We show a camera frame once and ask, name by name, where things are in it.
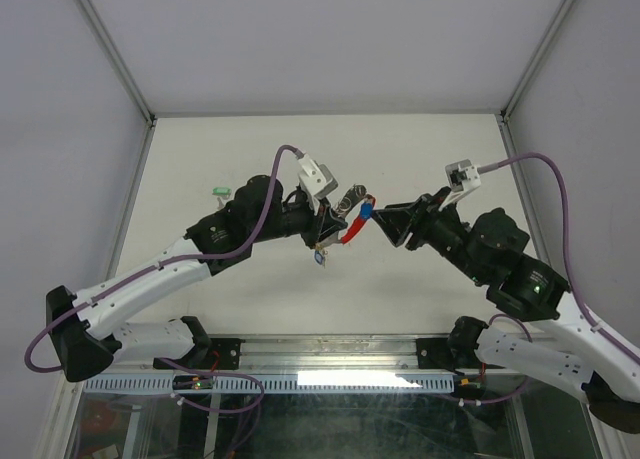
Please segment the metal key holder red handle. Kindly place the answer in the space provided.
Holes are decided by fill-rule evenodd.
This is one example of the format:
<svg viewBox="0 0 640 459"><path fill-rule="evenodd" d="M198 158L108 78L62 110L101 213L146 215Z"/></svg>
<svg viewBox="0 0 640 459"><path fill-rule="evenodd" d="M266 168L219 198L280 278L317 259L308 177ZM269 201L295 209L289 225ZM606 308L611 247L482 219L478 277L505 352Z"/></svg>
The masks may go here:
<svg viewBox="0 0 640 459"><path fill-rule="evenodd" d="M362 184L354 184L351 186L340 199L334 210L340 217L346 220L348 227L339 234L339 241L330 246L347 245L361 232L371 218L364 221L359 217L360 206L364 201L374 201L376 205L376 198L370 194L366 186ZM314 247L314 261L321 267L326 266L328 248L330 246Z"/></svg>

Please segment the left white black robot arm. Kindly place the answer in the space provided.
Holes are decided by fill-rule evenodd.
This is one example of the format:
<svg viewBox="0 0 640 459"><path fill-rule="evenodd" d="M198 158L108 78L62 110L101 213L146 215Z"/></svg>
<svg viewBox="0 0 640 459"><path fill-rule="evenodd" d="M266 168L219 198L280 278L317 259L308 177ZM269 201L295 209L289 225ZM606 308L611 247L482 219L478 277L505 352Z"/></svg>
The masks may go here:
<svg viewBox="0 0 640 459"><path fill-rule="evenodd" d="M65 378L81 382L117 361L167 358L201 366L210 339L196 317L164 324L135 324L132 317L249 259L256 243L298 235L313 249L346 227L328 199L313 201L302 186L286 194L278 180L252 177L221 210L200 219L145 265L91 288L73 292L60 285L46 294L47 334Z"/></svg>

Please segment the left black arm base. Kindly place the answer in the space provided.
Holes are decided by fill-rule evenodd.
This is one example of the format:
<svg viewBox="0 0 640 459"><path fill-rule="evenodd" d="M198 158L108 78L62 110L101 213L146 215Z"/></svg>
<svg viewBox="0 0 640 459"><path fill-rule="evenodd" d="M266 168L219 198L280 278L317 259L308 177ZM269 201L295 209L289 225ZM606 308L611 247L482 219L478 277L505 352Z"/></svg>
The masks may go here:
<svg viewBox="0 0 640 459"><path fill-rule="evenodd" d="M205 352L189 352L183 358L172 359L172 362L194 370L235 371L240 366L243 343L244 340L238 337L212 336Z"/></svg>

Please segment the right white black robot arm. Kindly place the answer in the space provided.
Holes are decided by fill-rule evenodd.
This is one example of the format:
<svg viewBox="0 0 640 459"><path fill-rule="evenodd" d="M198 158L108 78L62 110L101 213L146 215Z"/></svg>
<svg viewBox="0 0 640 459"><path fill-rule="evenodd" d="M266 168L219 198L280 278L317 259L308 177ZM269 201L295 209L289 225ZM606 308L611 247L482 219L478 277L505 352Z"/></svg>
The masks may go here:
<svg viewBox="0 0 640 459"><path fill-rule="evenodd" d="M447 188L413 203L373 211L391 244L410 251L428 245L486 290L503 314L563 342L561 352L522 340L469 316L459 317L447 338L452 362L474 361L511 369L586 404L593 416L628 434L639 431L639 365L587 321L568 282L524 249L528 234L501 208L473 225L448 205Z"/></svg>

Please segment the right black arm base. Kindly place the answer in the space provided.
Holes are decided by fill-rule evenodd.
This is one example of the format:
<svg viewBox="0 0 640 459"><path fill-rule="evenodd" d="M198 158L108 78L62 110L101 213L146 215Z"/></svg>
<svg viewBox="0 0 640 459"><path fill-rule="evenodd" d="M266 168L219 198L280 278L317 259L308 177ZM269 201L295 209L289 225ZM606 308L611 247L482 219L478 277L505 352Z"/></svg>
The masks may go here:
<svg viewBox="0 0 640 459"><path fill-rule="evenodd" d="M481 371L482 364L476 356L478 339L419 337L415 348L419 369L443 369L458 375Z"/></svg>

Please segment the green tagged key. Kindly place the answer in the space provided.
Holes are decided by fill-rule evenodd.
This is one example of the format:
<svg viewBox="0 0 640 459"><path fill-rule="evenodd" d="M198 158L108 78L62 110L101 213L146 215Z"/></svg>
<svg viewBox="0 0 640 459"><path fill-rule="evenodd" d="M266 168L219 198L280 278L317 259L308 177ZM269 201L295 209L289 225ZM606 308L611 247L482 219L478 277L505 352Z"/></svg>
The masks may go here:
<svg viewBox="0 0 640 459"><path fill-rule="evenodd" d="M232 189L229 187L214 187L212 189L212 195L218 200L219 203L224 204L230 199Z"/></svg>

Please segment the aluminium mounting rail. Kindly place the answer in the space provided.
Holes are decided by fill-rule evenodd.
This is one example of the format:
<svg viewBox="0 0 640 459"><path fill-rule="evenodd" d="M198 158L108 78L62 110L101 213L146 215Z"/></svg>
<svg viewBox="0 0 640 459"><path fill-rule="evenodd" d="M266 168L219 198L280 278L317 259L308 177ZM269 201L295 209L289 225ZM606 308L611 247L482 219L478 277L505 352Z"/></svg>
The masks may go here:
<svg viewBox="0 0 640 459"><path fill-rule="evenodd" d="M238 337L244 340L239 368L222 372L255 375L328 369L446 371L419 369L415 348L415 340L419 337L446 336L445 334L212 336Z"/></svg>

